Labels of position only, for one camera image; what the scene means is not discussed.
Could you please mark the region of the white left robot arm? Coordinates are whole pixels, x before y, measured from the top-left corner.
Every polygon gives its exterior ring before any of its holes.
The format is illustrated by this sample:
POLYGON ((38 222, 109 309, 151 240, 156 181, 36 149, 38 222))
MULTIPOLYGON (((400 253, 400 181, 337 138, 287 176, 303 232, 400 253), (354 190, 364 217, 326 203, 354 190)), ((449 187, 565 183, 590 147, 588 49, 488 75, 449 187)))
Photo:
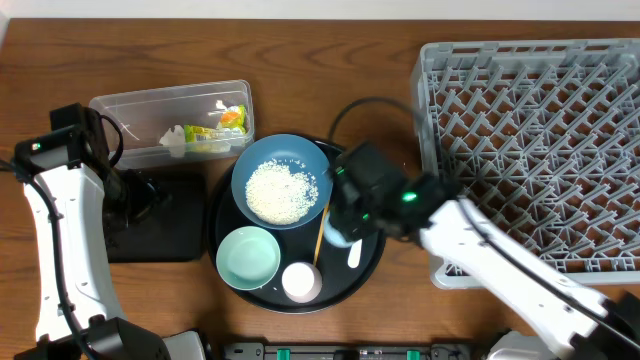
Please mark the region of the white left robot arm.
POLYGON ((127 321, 111 280, 103 204, 126 203, 95 130, 68 125, 17 144, 37 233, 41 305, 36 345, 22 359, 204 359, 200 334, 161 337, 127 321))

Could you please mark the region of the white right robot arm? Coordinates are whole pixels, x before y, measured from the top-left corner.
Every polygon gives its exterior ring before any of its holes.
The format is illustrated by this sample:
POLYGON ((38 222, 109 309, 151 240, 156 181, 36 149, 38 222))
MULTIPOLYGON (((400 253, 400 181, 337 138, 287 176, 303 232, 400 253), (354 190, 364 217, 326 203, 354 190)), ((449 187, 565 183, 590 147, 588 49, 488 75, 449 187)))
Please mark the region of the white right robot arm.
POLYGON ((613 301, 534 256, 491 222, 460 186, 409 178, 363 143, 331 160, 329 231, 348 242, 415 234, 430 254, 475 278, 518 314, 556 359, 636 359, 639 299, 613 301))

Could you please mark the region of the pink white cup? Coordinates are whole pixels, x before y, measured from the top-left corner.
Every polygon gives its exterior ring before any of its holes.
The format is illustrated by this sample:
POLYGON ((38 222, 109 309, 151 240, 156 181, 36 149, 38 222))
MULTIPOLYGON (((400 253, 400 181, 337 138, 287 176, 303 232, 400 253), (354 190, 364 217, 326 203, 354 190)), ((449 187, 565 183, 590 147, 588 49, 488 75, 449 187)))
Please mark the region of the pink white cup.
POLYGON ((287 266, 281 280, 286 296, 296 303, 314 300, 323 285, 319 270, 306 262, 295 262, 287 266))

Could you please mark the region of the green yellow snack wrapper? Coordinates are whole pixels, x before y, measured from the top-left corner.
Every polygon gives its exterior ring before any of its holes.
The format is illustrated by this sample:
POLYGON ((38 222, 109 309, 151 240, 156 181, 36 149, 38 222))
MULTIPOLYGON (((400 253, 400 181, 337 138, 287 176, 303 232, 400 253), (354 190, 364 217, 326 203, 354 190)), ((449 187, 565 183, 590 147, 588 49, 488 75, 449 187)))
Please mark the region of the green yellow snack wrapper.
POLYGON ((192 144, 196 152, 224 153, 232 147, 244 146, 247 130, 247 111, 244 105, 234 105, 224 109, 214 127, 186 125, 185 142, 192 144))

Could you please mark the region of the white paper napkin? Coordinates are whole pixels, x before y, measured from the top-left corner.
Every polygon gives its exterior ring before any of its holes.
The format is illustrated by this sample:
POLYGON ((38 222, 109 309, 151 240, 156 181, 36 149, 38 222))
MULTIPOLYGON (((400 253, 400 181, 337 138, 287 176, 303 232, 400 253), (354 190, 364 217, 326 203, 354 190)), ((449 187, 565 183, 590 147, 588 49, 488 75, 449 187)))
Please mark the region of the white paper napkin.
POLYGON ((180 125, 171 127, 160 138, 159 144, 164 147, 183 147, 186 144, 184 128, 180 125))

